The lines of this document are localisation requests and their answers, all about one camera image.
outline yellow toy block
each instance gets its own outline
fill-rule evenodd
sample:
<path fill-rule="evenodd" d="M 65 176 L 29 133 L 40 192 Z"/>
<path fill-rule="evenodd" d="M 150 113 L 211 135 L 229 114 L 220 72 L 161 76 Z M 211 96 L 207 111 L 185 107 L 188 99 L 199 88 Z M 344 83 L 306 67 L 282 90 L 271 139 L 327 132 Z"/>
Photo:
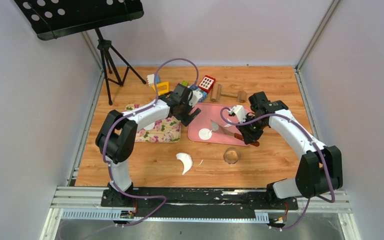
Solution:
<path fill-rule="evenodd" d="M 164 81 L 164 82 L 161 82 L 161 83 L 158 83 L 156 85 L 156 87 L 158 88 L 158 95 L 163 95 L 163 94 L 166 94 L 168 92 L 170 92 L 170 87 L 169 87 L 169 82 L 168 81 Z"/>

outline pink cutting board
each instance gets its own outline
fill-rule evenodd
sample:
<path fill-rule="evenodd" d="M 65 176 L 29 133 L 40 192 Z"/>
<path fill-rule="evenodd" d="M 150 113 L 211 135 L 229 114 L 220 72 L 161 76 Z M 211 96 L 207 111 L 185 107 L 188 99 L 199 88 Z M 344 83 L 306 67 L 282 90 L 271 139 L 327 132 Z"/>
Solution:
<path fill-rule="evenodd" d="M 222 108 L 233 107 L 232 105 L 224 105 L 224 104 L 213 104 L 213 103 L 197 103 L 195 108 L 192 110 L 192 113 L 196 108 L 201 109 L 201 112 L 195 117 L 195 119 L 189 124 L 187 129 L 187 137 L 195 142 L 204 142 L 204 143 L 215 143 L 215 144 L 229 144 L 229 145 L 238 145 L 238 146 L 246 146 L 245 143 L 233 136 L 225 135 L 223 133 L 212 132 L 212 136 L 208 140 L 202 140 L 198 132 L 201 129 L 209 129 L 211 130 L 211 120 L 216 122 L 218 125 L 224 127 L 225 129 L 231 131 L 232 133 L 241 134 L 236 126 L 226 126 L 228 123 L 223 121 L 220 117 L 220 110 Z M 232 123 L 238 123 L 238 119 L 235 116 L 229 116 L 228 111 L 223 111 L 223 117 L 230 120 Z"/>

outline wooden hammer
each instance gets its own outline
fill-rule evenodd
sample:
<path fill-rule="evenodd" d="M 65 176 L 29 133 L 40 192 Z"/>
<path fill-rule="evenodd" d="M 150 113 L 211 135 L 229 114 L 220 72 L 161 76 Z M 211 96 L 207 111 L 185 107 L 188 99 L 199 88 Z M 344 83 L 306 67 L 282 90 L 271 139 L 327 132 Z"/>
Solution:
<path fill-rule="evenodd" d="M 219 102 L 220 96 L 236 98 L 236 100 L 240 103 L 245 103 L 247 101 L 247 93 L 245 91 L 234 92 L 223 92 L 223 86 L 221 84 L 215 85 L 212 88 L 211 92 L 211 102 Z"/>

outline floral pattern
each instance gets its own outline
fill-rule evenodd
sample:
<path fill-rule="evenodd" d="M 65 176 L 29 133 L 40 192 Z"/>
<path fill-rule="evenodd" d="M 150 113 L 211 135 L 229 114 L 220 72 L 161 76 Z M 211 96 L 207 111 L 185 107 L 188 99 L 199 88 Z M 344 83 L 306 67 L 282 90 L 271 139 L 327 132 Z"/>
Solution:
<path fill-rule="evenodd" d="M 129 104 L 125 109 L 131 111 L 141 106 L 141 104 Z M 180 122 L 175 117 L 168 117 L 156 121 L 151 130 L 139 130 L 135 142 L 176 143 L 180 140 L 180 129 Z"/>

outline tripod base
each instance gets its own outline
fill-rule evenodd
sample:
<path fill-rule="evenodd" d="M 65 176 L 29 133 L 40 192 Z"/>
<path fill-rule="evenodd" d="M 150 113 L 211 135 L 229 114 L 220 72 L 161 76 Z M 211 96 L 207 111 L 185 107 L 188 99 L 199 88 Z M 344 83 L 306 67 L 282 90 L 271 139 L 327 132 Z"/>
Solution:
<path fill-rule="evenodd" d="M 110 85 L 109 82 L 115 83 L 120 87 L 123 87 L 125 84 L 125 80 L 127 77 L 127 73 L 131 70 L 141 81 L 143 84 L 147 84 L 147 82 L 139 75 L 139 73 L 130 65 L 130 63 L 113 47 L 112 42 L 110 40 L 105 40 L 102 37 L 101 31 L 99 28 L 95 28 L 96 35 L 98 36 L 98 49 L 100 51 L 100 57 L 102 61 L 103 74 L 106 84 L 106 91 L 108 93 L 108 104 L 113 105 L 113 101 L 111 99 Z M 123 80 L 121 80 L 119 71 L 114 64 L 113 58 L 110 55 L 110 49 L 127 65 L 126 71 L 124 72 Z M 114 72 L 117 81 L 114 81 L 108 78 L 107 67 L 109 74 Z"/>

